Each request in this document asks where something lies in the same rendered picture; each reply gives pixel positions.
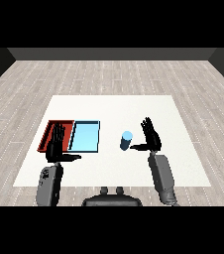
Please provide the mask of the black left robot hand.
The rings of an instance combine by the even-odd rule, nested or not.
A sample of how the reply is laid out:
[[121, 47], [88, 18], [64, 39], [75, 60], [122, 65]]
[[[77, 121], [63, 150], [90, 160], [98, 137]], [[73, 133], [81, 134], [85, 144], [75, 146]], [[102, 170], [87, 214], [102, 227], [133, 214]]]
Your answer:
[[64, 130], [65, 128], [61, 124], [55, 124], [46, 150], [46, 159], [49, 163], [73, 162], [81, 158], [80, 155], [64, 154], [62, 152]]

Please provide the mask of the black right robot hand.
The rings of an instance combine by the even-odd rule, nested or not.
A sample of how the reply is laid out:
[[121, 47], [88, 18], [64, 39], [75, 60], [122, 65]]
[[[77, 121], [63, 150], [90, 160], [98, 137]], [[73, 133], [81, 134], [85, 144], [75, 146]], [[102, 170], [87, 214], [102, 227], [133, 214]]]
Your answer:
[[156, 132], [153, 122], [149, 117], [146, 117], [141, 123], [146, 143], [139, 145], [132, 145], [131, 149], [135, 149], [137, 151], [151, 151], [157, 152], [162, 148], [162, 141], [159, 134]]

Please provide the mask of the dark grey robot body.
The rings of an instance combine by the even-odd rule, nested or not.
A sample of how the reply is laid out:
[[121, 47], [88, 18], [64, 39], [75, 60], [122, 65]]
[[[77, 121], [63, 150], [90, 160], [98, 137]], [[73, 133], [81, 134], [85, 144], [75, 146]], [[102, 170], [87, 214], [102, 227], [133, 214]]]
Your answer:
[[82, 206], [142, 206], [138, 198], [124, 194], [122, 187], [116, 188], [115, 194], [109, 194], [107, 187], [102, 187], [99, 195], [86, 198]]

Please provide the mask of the red shallow open box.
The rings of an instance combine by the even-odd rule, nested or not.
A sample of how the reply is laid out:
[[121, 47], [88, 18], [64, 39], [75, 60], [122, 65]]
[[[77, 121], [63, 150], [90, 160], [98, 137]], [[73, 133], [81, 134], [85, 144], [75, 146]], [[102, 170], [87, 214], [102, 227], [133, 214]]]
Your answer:
[[53, 129], [56, 123], [58, 123], [64, 128], [62, 151], [64, 153], [67, 153], [69, 151], [69, 142], [70, 142], [70, 137], [71, 137], [74, 121], [73, 120], [50, 120], [47, 124], [45, 132], [41, 139], [40, 145], [37, 149], [38, 152], [44, 153], [47, 150], [47, 145], [52, 138]]

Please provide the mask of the small blue can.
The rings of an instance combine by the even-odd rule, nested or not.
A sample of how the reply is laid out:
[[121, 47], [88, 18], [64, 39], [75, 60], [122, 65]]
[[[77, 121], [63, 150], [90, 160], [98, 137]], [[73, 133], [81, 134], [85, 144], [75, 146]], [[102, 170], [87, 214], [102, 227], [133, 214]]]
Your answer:
[[125, 131], [122, 134], [120, 148], [123, 151], [126, 151], [129, 148], [132, 138], [133, 138], [133, 134], [130, 131]]

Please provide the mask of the light blue shallow open box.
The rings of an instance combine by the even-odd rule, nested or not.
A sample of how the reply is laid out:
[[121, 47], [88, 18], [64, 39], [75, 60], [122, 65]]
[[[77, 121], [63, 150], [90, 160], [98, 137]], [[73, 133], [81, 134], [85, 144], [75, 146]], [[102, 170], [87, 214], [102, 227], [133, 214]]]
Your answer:
[[73, 125], [67, 150], [71, 153], [97, 153], [100, 122], [76, 120]]

